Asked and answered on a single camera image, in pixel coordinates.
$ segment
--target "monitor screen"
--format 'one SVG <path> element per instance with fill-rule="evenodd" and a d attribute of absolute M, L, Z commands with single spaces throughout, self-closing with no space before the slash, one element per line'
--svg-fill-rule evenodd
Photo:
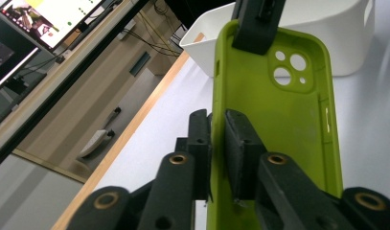
<path fill-rule="evenodd" d="M 103 0 L 11 0 L 0 7 L 12 23 L 53 52 Z"/>
<path fill-rule="evenodd" d="M 30 40 L 0 18 L 0 87 L 38 51 Z"/>

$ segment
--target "metal screw hole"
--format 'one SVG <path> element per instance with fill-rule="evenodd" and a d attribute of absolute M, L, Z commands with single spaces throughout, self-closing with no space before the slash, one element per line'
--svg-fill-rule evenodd
<path fill-rule="evenodd" d="M 188 159 L 184 155 L 174 155 L 170 157 L 170 162 L 174 165 L 183 165 Z"/>
<path fill-rule="evenodd" d="M 287 163 L 287 160 L 281 155 L 270 155 L 268 156 L 268 161 L 275 165 L 284 165 Z"/>
<path fill-rule="evenodd" d="M 382 211 L 386 208 L 383 200 L 376 195 L 358 193 L 356 194 L 355 199 L 360 205 L 374 211 Z"/>
<path fill-rule="evenodd" d="M 97 209 L 108 209 L 117 203 L 119 195 L 115 192 L 105 193 L 100 195 L 94 201 L 94 206 Z"/>

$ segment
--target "wooden desk edge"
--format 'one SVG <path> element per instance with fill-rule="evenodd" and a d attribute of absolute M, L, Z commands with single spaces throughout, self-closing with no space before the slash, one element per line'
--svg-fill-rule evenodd
<path fill-rule="evenodd" d="M 128 127 L 123 131 L 120 135 L 117 142 L 105 156 L 104 160 L 100 163 L 98 168 L 92 173 L 86 183 L 81 187 L 78 194 L 69 204 L 69 206 L 65 209 L 63 214 L 57 220 L 56 224 L 52 229 L 66 229 L 67 224 L 71 217 L 75 214 L 76 210 L 80 207 L 80 205 L 84 202 L 84 200 L 93 192 L 93 190 L 98 185 L 99 181 L 102 179 L 108 168 L 113 163 L 114 159 L 121 152 L 123 147 L 128 142 L 129 138 L 134 134 L 135 130 L 141 125 L 142 121 L 149 114 L 152 107 L 158 101 L 158 99 L 162 96 L 162 94 L 168 89 L 169 85 L 176 77 L 177 73 L 179 73 L 182 66 L 185 64 L 186 60 L 189 58 L 189 55 L 186 52 L 183 52 L 180 57 L 173 64 L 171 69 L 165 75 L 165 77 L 159 82 L 158 86 L 156 86 L 155 90 L 150 94 L 149 98 L 140 108 L 138 113 L 134 116 L 132 121 L 129 123 Z"/>

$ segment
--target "green phone case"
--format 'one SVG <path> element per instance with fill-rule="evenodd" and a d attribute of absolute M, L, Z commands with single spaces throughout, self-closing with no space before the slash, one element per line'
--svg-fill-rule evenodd
<path fill-rule="evenodd" d="M 237 28 L 238 20 L 227 23 L 216 47 L 208 229 L 260 229 L 253 201 L 231 197 L 222 152 L 227 108 L 244 113 L 266 148 L 291 156 L 319 189 L 334 196 L 343 189 L 326 47 L 279 28 L 268 52 L 254 55 L 231 46 Z"/>

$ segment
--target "white plastic bin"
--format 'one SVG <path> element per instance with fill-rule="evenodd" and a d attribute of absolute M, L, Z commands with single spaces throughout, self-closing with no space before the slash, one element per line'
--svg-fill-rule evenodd
<path fill-rule="evenodd" d="M 231 20 L 234 5 L 205 12 L 180 41 L 210 77 L 218 33 Z M 366 58 L 374 34 L 375 0 L 287 0 L 279 26 L 317 36 L 329 50 L 333 75 L 350 75 Z M 194 42 L 200 33 L 203 40 Z"/>

